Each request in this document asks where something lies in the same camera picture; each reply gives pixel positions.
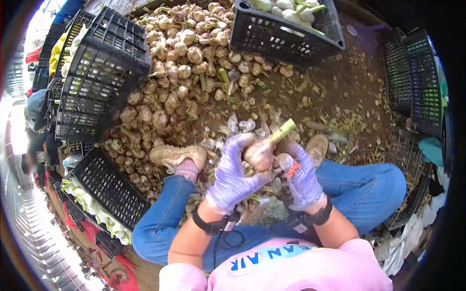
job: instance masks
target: green garlic stem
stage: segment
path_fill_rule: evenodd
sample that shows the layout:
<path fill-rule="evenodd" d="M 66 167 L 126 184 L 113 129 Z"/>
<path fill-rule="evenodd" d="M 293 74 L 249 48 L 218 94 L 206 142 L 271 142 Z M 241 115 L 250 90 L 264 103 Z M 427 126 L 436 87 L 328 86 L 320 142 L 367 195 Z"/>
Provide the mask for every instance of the green garlic stem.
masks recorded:
<path fill-rule="evenodd" d="M 223 82 L 229 83 L 229 82 L 230 82 L 230 78 L 229 78 L 228 75 L 226 74 L 225 69 L 224 69 L 224 68 L 221 68 L 219 71 L 220 71 L 220 75 L 222 76 Z"/>
<path fill-rule="evenodd" d="M 290 118 L 282 126 L 280 126 L 280 128 L 279 128 L 279 130 L 277 132 L 275 132 L 273 135 L 269 136 L 266 139 L 266 142 L 269 142 L 270 144 L 275 145 L 279 141 L 281 141 L 284 137 L 286 137 L 295 128 L 296 128 L 296 124 Z"/>

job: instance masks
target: dirty sneaker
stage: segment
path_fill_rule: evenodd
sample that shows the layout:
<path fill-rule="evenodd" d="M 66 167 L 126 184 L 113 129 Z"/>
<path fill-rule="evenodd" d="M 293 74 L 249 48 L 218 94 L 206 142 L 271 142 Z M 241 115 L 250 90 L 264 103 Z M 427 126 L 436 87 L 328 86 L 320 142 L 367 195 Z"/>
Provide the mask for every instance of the dirty sneaker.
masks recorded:
<path fill-rule="evenodd" d="M 328 148 L 329 141 L 324 135 L 314 135 L 308 141 L 306 144 L 306 152 L 312 157 L 314 168 L 318 168 L 322 164 L 327 154 Z"/>
<path fill-rule="evenodd" d="M 157 165 L 166 166 L 169 174 L 175 173 L 177 166 L 185 159 L 191 159 L 200 171 L 206 164 L 207 151 L 201 146 L 176 148 L 171 145 L 162 145 L 153 148 L 149 153 L 149 158 Z"/>

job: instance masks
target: gloved hand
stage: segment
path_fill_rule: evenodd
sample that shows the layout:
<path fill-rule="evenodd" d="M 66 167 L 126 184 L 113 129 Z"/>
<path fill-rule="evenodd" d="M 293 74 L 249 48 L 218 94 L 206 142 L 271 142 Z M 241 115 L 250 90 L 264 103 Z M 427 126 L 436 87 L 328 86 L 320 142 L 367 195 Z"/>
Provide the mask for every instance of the gloved hand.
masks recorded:
<path fill-rule="evenodd" d="M 277 159 L 286 173 L 294 199 L 289 208 L 295 211 L 304 211 L 313 206 L 318 207 L 318 209 L 322 204 L 325 206 L 327 196 L 317 181 L 311 156 L 299 144 L 289 140 L 281 141 L 277 146 L 277 151 L 288 153 L 294 159 L 294 162 L 290 162 L 291 158 Z"/>
<path fill-rule="evenodd" d="M 257 173 L 253 177 L 245 177 L 243 174 L 241 154 L 254 140 L 252 133 L 243 133 L 226 141 L 219 167 L 215 171 L 215 183 L 206 194 L 215 213 L 231 214 L 236 204 L 272 181 L 272 171 Z"/>

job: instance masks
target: jeans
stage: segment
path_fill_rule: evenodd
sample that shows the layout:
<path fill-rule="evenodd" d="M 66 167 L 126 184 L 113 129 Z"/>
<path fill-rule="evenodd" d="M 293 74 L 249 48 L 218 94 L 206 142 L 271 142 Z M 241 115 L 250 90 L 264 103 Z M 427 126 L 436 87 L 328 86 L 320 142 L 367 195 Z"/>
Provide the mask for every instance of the jeans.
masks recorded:
<path fill-rule="evenodd" d="M 317 179 L 334 207 L 354 224 L 360 235 L 388 218 L 401 205 L 406 194 L 404 175 L 391 164 L 347 166 L 324 161 L 317 170 Z M 133 247 L 139 256 L 152 263 L 167 265 L 168 250 L 193 190 L 192 182 L 182 176 L 165 179 L 158 200 L 134 228 Z M 288 229 L 284 222 L 271 227 L 239 225 L 234 230 L 244 235 L 244 243 L 232 248 L 221 239 L 217 246 L 217 266 L 229 257 L 273 238 L 302 238 L 295 230 Z M 208 272 L 213 270 L 215 240 L 212 238 L 203 256 L 203 267 Z M 241 236 L 232 232 L 226 240 L 236 246 L 240 244 Z"/>

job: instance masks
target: dirt floor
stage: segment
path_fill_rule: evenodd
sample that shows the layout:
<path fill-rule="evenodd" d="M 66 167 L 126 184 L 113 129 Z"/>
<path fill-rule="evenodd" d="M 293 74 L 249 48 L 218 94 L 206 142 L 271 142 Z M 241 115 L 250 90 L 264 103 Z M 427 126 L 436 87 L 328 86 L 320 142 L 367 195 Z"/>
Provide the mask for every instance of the dirt floor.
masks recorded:
<path fill-rule="evenodd" d="M 199 119 L 191 122 L 182 132 L 183 138 L 164 136 L 166 141 L 176 146 L 199 143 L 203 138 L 211 137 L 212 132 L 218 132 L 220 125 L 226 125 L 233 113 L 241 121 L 252 118 L 253 115 L 268 114 L 269 108 L 273 107 L 276 111 L 281 110 L 282 118 L 292 118 L 295 121 L 299 133 L 296 138 L 302 144 L 316 133 L 307 126 L 308 121 L 325 123 L 348 131 L 348 142 L 335 142 L 337 153 L 328 154 L 327 158 L 333 161 L 350 165 L 384 162 L 396 121 L 388 110 L 385 95 L 384 65 L 377 42 L 381 38 L 381 32 L 358 23 L 347 15 L 339 16 L 346 44 L 345 51 L 307 72 L 295 71 L 289 79 L 283 78 L 278 72 L 272 73 L 268 78 L 262 76 L 265 87 L 256 87 L 247 98 L 237 94 L 228 102 L 216 102 L 211 96 L 206 105 L 200 106 Z M 356 28 L 356 37 L 345 29 L 348 24 Z M 304 80 L 308 84 L 299 92 Z M 251 97 L 254 98 L 254 105 L 247 102 Z M 64 220 L 65 214 L 56 196 L 51 197 L 60 219 Z M 96 248 L 94 244 L 87 242 L 82 233 L 71 232 L 80 245 Z M 124 253 L 138 266 L 134 274 L 139 289 L 157 290 L 161 266 L 141 259 L 131 246 L 126 246 Z M 120 266 L 116 262 L 108 267 L 109 270 L 118 268 Z"/>

